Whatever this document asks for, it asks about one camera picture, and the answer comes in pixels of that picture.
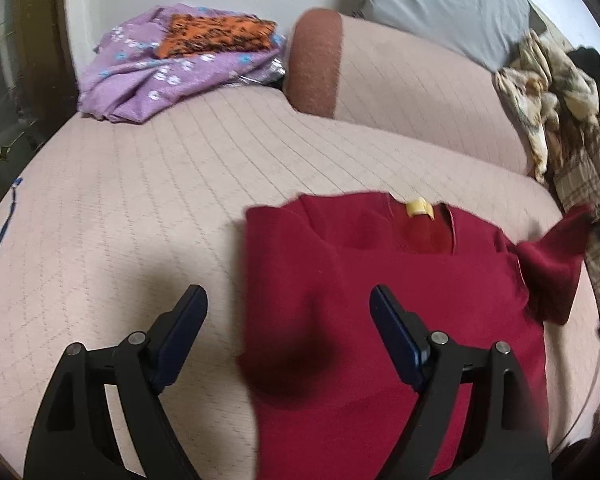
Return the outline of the beige floral blanket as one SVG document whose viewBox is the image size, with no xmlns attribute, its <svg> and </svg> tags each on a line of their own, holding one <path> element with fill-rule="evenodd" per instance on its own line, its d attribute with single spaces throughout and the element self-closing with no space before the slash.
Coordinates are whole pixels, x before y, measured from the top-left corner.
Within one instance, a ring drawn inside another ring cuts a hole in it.
<svg viewBox="0 0 600 480">
<path fill-rule="evenodd" d="M 493 84 L 526 136 L 531 174 L 540 183 L 598 126 L 595 80 L 555 41 L 532 29 L 518 44 L 518 58 L 495 72 Z"/>
</svg>

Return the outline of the pink quilted bed cover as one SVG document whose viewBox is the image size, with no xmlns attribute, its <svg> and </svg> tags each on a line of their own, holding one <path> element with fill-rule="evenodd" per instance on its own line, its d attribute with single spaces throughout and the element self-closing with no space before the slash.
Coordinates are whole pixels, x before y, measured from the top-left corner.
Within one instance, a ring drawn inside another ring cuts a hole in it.
<svg viewBox="0 0 600 480">
<path fill-rule="evenodd" d="M 148 330 L 190 285 L 208 313 L 162 403 L 202 478 L 261 479 L 244 351 L 246 213 L 302 195 L 381 192 L 414 216 L 447 204 L 515 243 L 565 217 L 526 174 L 421 140 L 302 114 L 270 88 L 221 89 L 146 124 L 63 125 L 0 205 L 0 453 L 23 474 L 65 348 Z M 544 326 L 552 454 L 600 403 L 597 306 L 582 262 L 565 324 Z"/>
</svg>

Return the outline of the brown wooden glass cabinet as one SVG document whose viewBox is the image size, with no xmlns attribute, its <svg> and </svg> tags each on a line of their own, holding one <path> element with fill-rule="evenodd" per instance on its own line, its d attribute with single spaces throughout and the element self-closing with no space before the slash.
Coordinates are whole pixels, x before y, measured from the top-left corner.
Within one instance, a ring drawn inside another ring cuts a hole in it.
<svg viewBox="0 0 600 480">
<path fill-rule="evenodd" d="M 0 0 L 0 203 L 77 99 L 65 0 Z"/>
</svg>

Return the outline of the orange black patterned cloth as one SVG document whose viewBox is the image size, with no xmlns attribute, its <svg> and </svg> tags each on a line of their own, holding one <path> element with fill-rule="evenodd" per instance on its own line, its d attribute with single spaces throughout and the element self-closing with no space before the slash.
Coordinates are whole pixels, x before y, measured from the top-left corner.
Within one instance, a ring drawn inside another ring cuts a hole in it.
<svg viewBox="0 0 600 480">
<path fill-rule="evenodd" d="M 225 52 L 271 50 L 277 25 L 253 15 L 195 16 L 173 14 L 166 36 L 158 45 L 158 58 Z"/>
</svg>

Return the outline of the dark red knit sweater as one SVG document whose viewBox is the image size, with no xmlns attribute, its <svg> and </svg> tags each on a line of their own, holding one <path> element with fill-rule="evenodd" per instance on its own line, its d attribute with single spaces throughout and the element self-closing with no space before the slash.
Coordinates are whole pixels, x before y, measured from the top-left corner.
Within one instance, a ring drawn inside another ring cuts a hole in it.
<svg viewBox="0 0 600 480">
<path fill-rule="evenodd" d="M 381 192 L 246 213 L 244 351 L 261 479 L 546 479 L 544 326 L 591 214 L 515 243 Z"/>
</svg>

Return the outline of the purple floral cloth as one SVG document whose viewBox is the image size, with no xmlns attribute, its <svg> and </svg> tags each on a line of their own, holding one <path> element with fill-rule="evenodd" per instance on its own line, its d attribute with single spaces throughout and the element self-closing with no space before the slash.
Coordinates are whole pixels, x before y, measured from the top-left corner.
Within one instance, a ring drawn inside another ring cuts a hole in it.
<svg viewBox="0 0 600 480">
<path fill-rule="evenodd" d="M 157 6 L 102 36 L 79 76 L 78 111 L 108 122 L 142 124 L 182 99 L 227 84 L 268 84 L 285 75 L 285 38 L 271 50 L 158 58 L 173 14 L 250 15 L 201 6 Z"/>
</svg>

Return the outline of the grey pillow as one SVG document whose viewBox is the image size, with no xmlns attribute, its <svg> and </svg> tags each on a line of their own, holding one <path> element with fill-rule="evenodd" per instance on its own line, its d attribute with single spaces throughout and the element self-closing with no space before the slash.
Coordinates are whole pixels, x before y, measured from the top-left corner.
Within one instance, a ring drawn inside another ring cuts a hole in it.
<svg viewBox="0 0 600 480">
<path fill-rule="evenodd" d="M 364 20 L 409 32 L 495 72 L 540 24 L 529 0 L 362 0 Z"/>
</svg>

